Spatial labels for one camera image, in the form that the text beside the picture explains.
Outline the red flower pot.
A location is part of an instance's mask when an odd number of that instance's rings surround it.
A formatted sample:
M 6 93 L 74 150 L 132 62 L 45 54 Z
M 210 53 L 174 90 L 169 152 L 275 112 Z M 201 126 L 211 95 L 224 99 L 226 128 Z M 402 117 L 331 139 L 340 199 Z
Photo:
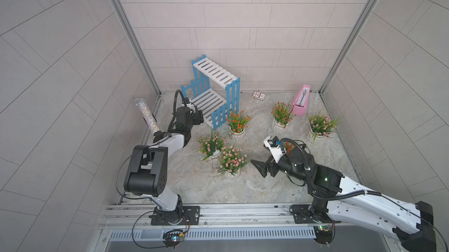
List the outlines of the red flower pot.
M 250 122 L 250 120 L 250 115 L 246 115 L 243 111 L 232 111 L 226 118 L 226 123 L 229 126 L 231 134 L 239 136 L 244 133 L 246 128 L 248 128 L 248 123 Z
M 296 148 L 296 146 L 291 142 L 285 142 L 284 147 L 286 149 L 286 155 L 289 156 L 291 151 Z
M 275 105 L 272 107 L 271 113 L 274 117 L 274 123 L 280 128 L 284 129 L 287 128 L 288 124 L 295 116 L 291 111 L 291 107 L 284 102 L 275 103 Z

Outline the glitter tube on black stand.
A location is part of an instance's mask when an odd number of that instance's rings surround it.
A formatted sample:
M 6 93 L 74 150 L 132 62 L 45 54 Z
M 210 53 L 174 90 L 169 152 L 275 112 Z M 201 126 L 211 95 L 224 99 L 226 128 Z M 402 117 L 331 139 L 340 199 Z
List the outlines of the glitter tube on black stand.
M 164 137 L 164 134 L 161 131 L 155 117 L 153 116 L 153 113 L 151 112 L 150 108 L 148 107 L 146 100 L 142 97 L 137 98 L 135 100 L 135 104 L 140 109 L 140 112 L 142 113 L 142 115 L 147 123 L 147 126 L 149 127 L 151 133 L 154 136 L 154 143 L 161 141 Z

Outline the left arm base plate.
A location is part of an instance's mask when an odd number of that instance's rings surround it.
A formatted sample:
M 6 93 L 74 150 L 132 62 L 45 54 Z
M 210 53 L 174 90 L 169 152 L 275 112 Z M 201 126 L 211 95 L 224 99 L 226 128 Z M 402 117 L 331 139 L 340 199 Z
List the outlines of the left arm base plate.
M 182 226 L 182 225 L 198 225 L 200 216 L 199 206 L 183 206 L 176 208 L 174 211 L 163 211 L 155 208 L 151 215 L 152 226 Z

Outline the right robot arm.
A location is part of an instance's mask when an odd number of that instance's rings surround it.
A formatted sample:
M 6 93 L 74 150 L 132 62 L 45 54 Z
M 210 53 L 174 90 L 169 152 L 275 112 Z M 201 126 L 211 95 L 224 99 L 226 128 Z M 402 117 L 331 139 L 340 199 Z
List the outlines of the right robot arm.
M 409 252 L 434 252 L 437 249 L 433 207 L 388 197 L 352 180 L 340 171 L 315 162 L 305 142 L 269 136 L 264 147 L 271 153 L 266 162 L 252 160 L 263 177 L 285 173 L 307 187 L 310 205 L 292 205 L 296 223 L 314 222 L 316 241 L 333 240 L 334 232 L 321 234 L 324 226 L 346 222 L 381 233 L 400 242 Z

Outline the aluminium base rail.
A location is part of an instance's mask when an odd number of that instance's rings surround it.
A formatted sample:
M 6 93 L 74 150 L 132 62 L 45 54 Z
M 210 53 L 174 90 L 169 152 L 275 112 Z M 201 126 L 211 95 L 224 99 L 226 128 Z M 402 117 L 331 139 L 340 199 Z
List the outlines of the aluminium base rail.
M 296 224 L 290 214 L 291 204 L 187 204 L 199 206 L 198 225 L 152 226 L 151 215 L 155 205 L 110 205 L 106 208 L 90 245 L 91 252 L 104 251 L 113 241 L 130 242 L 141 248 L 155 242 L 162 244 L 164 235 L 174 230 L 184 234 L 185 241 L 219 240 L 308 240 L 312 247 L 332 248 L 342 239 L 351 245 L 367 245 L 373 240 L 381 250 L 393 251 L 397 241 L 363 227 L 340 223 L 338 237 L 320 244 L 316 239 L 315 223 Z

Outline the pink flower pot right corner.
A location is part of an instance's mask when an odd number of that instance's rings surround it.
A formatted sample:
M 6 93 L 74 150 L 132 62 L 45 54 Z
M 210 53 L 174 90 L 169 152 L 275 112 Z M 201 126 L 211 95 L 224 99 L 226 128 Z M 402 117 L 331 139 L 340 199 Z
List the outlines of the pink flower pot right corner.
M 331 134 L 336 131 L 339 124 L 338 119 L 331 119 L 325 114 L 313 114 L 308 116 L 311 129 L 311 139 L 315 141 L 317 138 L 331 138 Z

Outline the blue white wooden rack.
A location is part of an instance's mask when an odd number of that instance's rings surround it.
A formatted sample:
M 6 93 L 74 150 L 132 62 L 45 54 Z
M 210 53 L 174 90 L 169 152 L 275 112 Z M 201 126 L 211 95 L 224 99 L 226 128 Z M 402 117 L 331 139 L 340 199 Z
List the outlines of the blue white wooden rack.
M 227 123 L 230 112 L 239 112 L 240 78 L 205 55 L 192 61 L 192 69 L 195 79 L 181 91 L 184 96 L 192 91 L 192 103 L 203 111 L 205 123 L 216 130 Z

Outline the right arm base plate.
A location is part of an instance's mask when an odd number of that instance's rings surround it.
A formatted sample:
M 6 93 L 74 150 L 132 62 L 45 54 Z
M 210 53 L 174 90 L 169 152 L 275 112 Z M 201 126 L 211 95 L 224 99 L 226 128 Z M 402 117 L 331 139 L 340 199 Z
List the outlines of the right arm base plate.
M 291 205 L 289 212 L 293 215 L 296 224 L 333 222 L 325 210 L 313 208 L 312 205 Z

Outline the pink flower pot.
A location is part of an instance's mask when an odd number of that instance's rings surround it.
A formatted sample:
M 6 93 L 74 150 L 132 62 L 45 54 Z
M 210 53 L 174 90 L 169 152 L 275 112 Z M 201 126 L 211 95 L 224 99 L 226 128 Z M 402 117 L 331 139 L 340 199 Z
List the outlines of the pink flower pot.
M 209 136 L 201 136 L 197 141 L 202 161 L 218 157 L 226 145 L 226 139 L 217 130 L 211 130 Z
M 235 146 L 224 146 L 218 157 L 218 166 L 215 171 L 218 175 L 237 176 L 241 169 L 250 163 L 248 155 L 243 154 L 243 149 Z

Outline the small playing card box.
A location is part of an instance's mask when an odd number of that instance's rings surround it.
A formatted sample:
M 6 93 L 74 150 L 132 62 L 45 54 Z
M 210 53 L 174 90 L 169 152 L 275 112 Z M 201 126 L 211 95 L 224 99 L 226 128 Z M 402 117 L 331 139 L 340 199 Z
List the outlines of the small playing card box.
M 255 91 L 255 92 L 252 94 L 252 98 L 255 99 L 255 100 L 259 100 L 259 101 L 265 101 L 265 99 L 266 99 L 266 94 L 265 94 L 265 93 L 262 93 L 262 92 L 260 92 L 260 91 Z

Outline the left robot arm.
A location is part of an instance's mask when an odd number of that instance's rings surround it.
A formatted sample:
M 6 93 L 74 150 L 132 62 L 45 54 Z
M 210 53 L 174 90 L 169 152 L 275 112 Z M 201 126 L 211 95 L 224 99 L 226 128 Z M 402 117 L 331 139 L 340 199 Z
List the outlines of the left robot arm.
M 203 113 L 181 90 L 174 95 L 173 117 L 164 132 L 149 109 L 144 98 L 136 99 L 144 119 L 154 136 L 153 144 L 137 145 L 132 154 L 125 159 L 128 164 L 123 190 L 119 189 L 118 176 L 121 165 L 116 172 L 115 188 L 124 199 L 149 199 L 155 205 L 153 218 L 164 223 L 177 225 L 189 222 L 184 213 L 182 198 L 166 186 L 168 181 L 168 158 L 178 150 L 186 147 L 191 139 L 192 128 L 204 122 Z

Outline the red flower pot front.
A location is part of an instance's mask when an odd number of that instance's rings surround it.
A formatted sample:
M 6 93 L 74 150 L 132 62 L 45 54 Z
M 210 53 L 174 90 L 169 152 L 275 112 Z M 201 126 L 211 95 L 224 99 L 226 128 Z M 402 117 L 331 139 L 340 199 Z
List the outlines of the red flower pot front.
M 285 142 L 284 147 L 286 149 L 286 155 L 289 156 L 291 151 L 296 148 L 296 146 L 291 142 Z

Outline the pink metronome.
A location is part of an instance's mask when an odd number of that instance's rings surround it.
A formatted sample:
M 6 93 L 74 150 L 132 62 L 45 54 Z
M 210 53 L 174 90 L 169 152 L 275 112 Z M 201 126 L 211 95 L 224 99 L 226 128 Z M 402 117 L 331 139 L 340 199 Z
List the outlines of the pink metronome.
M 290 112 L 296 116 L 304 116 L 306 114 L 306 108 L 311 93 L 311 88 L 308 85 L 304 85 L 295 97 Z

